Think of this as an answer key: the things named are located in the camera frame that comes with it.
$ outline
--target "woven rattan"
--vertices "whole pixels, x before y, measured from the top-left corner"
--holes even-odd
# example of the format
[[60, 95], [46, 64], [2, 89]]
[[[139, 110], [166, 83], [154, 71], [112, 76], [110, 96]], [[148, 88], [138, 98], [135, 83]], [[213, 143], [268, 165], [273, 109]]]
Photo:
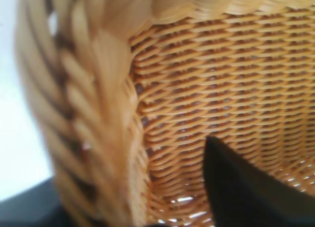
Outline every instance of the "woven rattan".
[[212, 226], [207, 135], [315, 194], [313, 3], [19, 0], [19, 73], [77, 224]]

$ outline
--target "rattan strand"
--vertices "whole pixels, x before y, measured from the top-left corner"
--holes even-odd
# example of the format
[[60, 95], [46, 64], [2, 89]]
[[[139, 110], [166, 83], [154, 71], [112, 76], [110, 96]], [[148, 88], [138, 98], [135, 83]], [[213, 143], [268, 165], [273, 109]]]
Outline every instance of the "rattan strand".
[[207, 135], [313, 195], [314, 2], [20, 0], [19, 72], [78, 225], [212, 226]]

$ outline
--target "gap in weave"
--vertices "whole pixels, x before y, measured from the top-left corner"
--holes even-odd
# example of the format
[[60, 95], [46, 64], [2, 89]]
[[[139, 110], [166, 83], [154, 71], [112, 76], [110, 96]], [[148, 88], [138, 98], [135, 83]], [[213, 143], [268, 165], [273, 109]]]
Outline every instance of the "gap in weave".
[[48, 24], [50, 35], [52, 37], [55, 37], [58, 32], [58, 15], [56, 12], [52, 12], [49, 15], [47, 19], [47, 24]]

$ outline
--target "wicker basket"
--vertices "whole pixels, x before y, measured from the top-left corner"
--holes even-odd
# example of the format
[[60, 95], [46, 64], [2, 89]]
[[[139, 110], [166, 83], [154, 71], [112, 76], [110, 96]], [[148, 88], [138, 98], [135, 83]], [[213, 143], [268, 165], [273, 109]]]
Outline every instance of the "wicker basket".
[[77, 224], [212, 226], [207, 135], [313, 195], [313, 3], [20, 0], [20, 75]]

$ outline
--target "white wall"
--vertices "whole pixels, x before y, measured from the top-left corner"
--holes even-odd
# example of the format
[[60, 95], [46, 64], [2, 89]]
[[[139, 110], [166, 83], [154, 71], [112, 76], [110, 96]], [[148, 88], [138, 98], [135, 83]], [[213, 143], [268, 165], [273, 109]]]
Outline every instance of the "white wall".
[[0, 0], [0, 201], [51, 176], [13, 54], [16, 0]]

